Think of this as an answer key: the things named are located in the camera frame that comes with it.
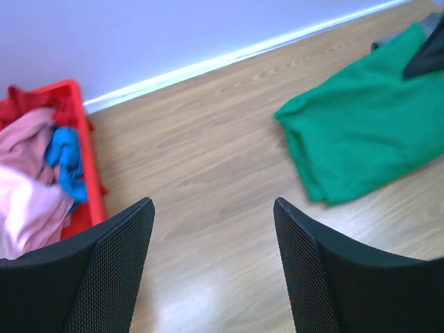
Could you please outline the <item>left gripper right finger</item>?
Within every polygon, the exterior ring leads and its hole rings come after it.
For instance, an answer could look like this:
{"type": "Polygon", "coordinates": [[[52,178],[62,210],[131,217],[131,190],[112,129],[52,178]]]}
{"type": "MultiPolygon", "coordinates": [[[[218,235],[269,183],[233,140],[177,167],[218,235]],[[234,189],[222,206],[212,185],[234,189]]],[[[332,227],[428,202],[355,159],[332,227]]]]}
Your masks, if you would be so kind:
{"type": "Polygon", "coordinates": [[[297,332],[442,332],[443,260],[356,241],[284,198],[275,230],[297,332]]]}

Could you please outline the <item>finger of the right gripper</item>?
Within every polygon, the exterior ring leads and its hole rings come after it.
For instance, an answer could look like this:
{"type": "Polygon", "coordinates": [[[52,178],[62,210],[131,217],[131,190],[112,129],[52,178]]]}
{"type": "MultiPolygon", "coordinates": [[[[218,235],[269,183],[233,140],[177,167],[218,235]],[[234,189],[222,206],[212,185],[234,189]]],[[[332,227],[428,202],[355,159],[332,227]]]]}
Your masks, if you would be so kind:
{"type": "Polygon", "coordinates": [[[443,16],[404,68],[404,78],[415,78],[443,69],[443,16]]]}

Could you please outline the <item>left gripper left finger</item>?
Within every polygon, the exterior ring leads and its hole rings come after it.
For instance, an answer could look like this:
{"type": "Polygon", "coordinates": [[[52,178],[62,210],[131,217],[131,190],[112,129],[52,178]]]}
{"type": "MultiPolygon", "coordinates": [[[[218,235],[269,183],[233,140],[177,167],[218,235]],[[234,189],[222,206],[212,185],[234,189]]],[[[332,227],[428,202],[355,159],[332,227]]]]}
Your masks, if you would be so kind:
{"type": "Polygon", "coordinates": [[[145,197],[112,218],[1,260],[2,332],[128,332],[153,229],[145,197]]]}

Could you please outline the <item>green t shirt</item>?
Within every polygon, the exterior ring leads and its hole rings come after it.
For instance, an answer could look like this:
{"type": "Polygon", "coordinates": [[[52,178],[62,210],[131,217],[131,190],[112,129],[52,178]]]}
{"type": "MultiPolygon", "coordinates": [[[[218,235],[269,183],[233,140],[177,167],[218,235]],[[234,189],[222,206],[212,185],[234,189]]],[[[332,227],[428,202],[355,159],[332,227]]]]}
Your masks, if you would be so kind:
{"type": "Polygon", "coordinates": [[[310,200],[356,200],[443,154],[443,72],[406,79],[420,24],[276,113],[310,200]]]}

